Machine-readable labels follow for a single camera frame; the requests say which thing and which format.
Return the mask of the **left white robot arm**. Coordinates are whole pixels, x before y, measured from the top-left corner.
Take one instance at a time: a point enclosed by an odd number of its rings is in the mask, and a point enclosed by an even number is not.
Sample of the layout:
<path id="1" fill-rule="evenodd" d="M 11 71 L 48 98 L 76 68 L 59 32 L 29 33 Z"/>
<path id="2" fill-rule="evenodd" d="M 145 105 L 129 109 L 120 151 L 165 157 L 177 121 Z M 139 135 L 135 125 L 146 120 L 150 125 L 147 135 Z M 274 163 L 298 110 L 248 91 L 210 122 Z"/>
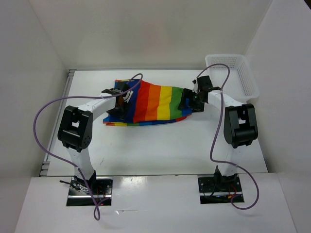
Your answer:
<path id="1" fill-rule="evenodd" d="M 70 154 L 74 166 L 74 179 L 86 194 L 97 188 L 96 171 L 93 168 L 88 146 L 92 140 L 93 121 L 104 113 L 124 120 L 129 112 L 129 101 L 137 81 L 118 81 L 116 86 L 105 89 L 98 99 L 78 107 L 67 106 L 58 131 L 60 140 Z"/>

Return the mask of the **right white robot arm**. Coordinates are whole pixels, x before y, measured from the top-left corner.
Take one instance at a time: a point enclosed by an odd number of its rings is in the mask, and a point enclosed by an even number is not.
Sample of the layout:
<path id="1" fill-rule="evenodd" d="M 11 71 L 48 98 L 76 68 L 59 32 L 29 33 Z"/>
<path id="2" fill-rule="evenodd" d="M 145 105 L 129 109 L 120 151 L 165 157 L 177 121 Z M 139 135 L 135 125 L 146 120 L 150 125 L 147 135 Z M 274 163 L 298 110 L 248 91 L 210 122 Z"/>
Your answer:
<path id="1" fill-rule="evenodd" d="M 210 148 L 210 160 L 217 164 L 213 185 L 219 191 L 226 190 L 237 178 L 237 169 L 241 154 L 246 146 L 258 137 L 255 107 L 241 103 L 223 92 L 224 86 L 213 86 L 209 76 L 202 76 L 193 81 L 194 90 L 184 88 L 180 110 L 189 107 L 194 112 L 202 112 L 207 103 L 220 111 L 216 133 Z M 220 131 L 229 146 L 226 155 L 213 158 L 213 152 Z"/>

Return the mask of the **rainbow striped shorts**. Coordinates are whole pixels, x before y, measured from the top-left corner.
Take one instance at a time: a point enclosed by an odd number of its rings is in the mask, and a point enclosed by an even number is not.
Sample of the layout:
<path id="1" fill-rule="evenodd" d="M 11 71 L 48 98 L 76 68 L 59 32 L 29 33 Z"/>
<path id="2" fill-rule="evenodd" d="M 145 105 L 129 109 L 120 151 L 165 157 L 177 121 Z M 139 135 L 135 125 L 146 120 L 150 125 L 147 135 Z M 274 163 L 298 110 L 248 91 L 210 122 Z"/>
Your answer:
<path id="1" fill-rule="evenodd" d="M 132 91 L 133 117 L 131 120 L 103 119 L 107 126 L 149 126 L 175 123 L 192 114 L 190 109 L 179 110 L 181 87 L 162 86 L 145 81 L 138 83 Z"/>

